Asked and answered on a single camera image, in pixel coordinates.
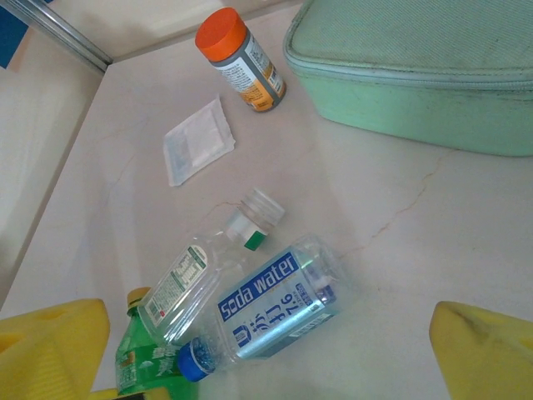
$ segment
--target orange bottle cap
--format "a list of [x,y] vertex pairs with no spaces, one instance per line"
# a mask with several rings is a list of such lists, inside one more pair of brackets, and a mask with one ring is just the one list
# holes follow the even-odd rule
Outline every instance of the orange bottle cap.
[[214,63],[230,57],[244,42],[247,27],[235,9],[221,8],[198,28],[195,44]]

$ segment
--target mint green case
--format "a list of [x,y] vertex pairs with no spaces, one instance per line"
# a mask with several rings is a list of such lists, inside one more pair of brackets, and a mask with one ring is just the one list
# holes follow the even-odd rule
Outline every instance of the mint green case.
[[533,154],[531,0],[308,0],[284,52],[324,118]]

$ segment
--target soda water label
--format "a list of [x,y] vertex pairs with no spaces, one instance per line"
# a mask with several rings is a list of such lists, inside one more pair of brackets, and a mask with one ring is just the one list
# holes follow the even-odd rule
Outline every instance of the soda water label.
[[196,281],[207,265],[206,252],[191,245],[180,254],[157,290],[147,300],[146,312],[157,327],[180,301],[182,294]]
[[331,315],[287,252],[218,303],[226,337],[240,358],[266,358]]
[[115,363],[118,393],[127,392],[136,385],[181,375],[175,363],[177,351],[177,346],[154,344],[123,354]]

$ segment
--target table surface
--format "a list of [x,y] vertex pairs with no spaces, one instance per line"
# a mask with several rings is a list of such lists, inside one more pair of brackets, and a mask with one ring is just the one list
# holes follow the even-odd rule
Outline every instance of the table surface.
[[[268,113],[250,110],[192,40],[107,71],[0,314],[102,298],[112,330],[95,388],[114,386],[127,292],[155,284],[187,238],[220,227],[252,187],[286,208],[257,256],[317,233],[356,296],[269,360],[207,378],[202,398],[445,399],[428,338],[437,302],[533,319],[533,159],[321,118],[282,56],[296,11],[248,23],[288,84]],[[236,149],[169,187],[163,136],[218,93]]]

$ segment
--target green plastic bottle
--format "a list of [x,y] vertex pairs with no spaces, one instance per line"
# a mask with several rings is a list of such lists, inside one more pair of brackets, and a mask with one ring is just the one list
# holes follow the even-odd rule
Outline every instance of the green plastic bottle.
[[198,388],[177,369],[178,346],[156,345],[142,325],[137,305],[149,287],[140,287],[127,295],[127,315],[131,317],[115,356],[119,395],[165,387],[172,400],[196,400]]

